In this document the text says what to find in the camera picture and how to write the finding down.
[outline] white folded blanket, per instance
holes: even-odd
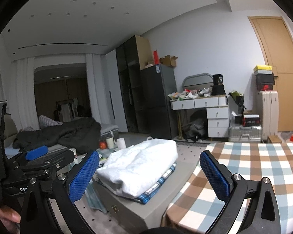
[[[114,194],[137,198],[178,158],[175,141],[153,139],[112,153],[96,174]]]

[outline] white curtain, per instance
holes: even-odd
[[[86,54],[87,81],[92,116],[99,123],[109,124],[107,99],[100,54]]]
[[[9,92],[10,112],[18,129],[39,129],[34,93],[34,57],[12,64]]]

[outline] white suitcase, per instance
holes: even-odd
[[[257,111],[261,118],[263,140],[276,135],[279,121],[279,99],[277,91],[257,92]]]

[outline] blue textured pad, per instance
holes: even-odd
[[[37,149],[33,149],[29,152],[27,152],[26,154],[26,160],[29,160],[29,161],[33,161],[45,154],[48,153],[48,147],[47,146],[42,146],[42,147],[39,147]]]
[[[69,184],[68,196],[72,203],[81,199],[92,176],[99,166],[99,162],[99,153],[94,151],[83,167],[81,167],[73,181]]]
[[[230,197],[229,184],[205,152],[200,155],[200,165],[217,198],[227,202]]]

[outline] screw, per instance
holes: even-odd
[[[264,178],[263,178],[263,181],[264,181],[266,184],[269,184],[269,183],[270,183],[270,180],[269,180],[267,177],[264,177]]]
[[[240,174],[234,174],[233,177],[235,180],[241,180],[242,178]]]
[[[58,180],[64,180],[66,178],[65,174],[60,174],[57,179]]]
[[[36,178],[32,178],[32,179],[30,180],[30,183],[31,183],[31,184],[35,184],[35,183],[36,183],[36,181],[37,181],[37,179],[36,179]]]

